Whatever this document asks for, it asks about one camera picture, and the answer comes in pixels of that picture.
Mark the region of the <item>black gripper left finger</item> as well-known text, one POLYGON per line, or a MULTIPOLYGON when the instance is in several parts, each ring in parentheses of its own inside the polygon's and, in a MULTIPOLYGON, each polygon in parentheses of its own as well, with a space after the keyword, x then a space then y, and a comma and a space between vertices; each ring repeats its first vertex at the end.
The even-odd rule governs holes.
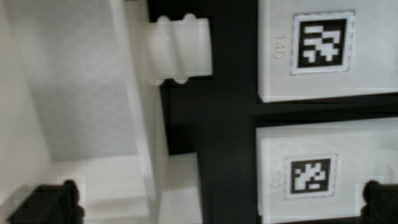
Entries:
POLYGON ((83 217, 78 186, 67 179, 60 185, 37 186, 5 222, 7 224, 83 224, 83 217))

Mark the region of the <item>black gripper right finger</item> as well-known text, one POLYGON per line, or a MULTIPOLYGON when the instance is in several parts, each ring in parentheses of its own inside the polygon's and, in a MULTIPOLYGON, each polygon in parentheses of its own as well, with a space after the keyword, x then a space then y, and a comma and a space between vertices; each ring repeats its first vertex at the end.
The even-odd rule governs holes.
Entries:
POLYGON ((366 224, 398 224, 398 184, 380 184, 371 180, 362 189, 366 205, 360 218, 366 224))

